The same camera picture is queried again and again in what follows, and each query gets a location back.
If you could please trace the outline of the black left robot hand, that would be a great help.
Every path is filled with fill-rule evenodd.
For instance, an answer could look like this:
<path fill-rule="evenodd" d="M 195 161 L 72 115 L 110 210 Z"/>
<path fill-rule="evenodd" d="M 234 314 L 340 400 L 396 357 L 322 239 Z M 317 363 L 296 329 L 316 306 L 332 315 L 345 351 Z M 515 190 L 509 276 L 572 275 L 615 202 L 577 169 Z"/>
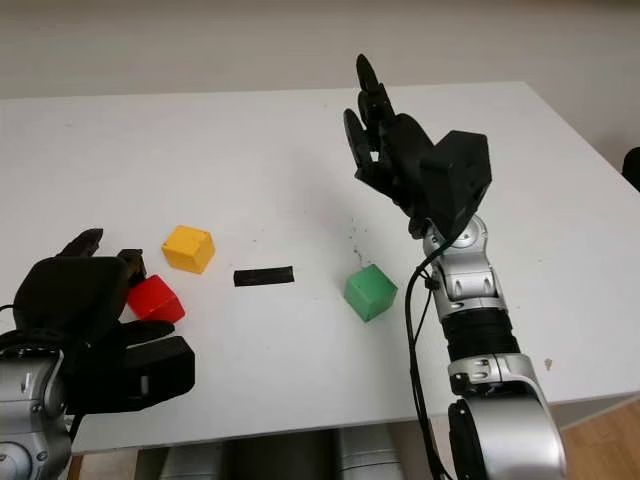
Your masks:
<path fill-rule="evenodd" d="M 118 357 L 127 347 L 174 332 L 166 320 L 123 324 L 129 290 L 146 279 L 141 249 L 98 256 L 101 228 L 90 228 L 58 254 L 37 262 L 13 301 L 16 327 L 61 338 L 63 371 L 75 373 L 103 354 Z"/>

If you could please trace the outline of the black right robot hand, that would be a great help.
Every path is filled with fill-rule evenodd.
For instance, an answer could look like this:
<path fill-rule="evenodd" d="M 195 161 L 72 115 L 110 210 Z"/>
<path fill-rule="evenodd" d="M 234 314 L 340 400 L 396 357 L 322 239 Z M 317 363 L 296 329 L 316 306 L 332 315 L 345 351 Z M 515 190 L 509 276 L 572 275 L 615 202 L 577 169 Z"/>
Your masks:
<path fill-rule="evenodd" d="M 433 142 L 415 119 L 394 111 L 384 84 L 364 54 L 356 58 L 356 72 L 358 110 L 343 113 L 355 177 L 390 198 L 409 218 L 411 237 L 420 239 L 429 225 L 420 160 Z"/>

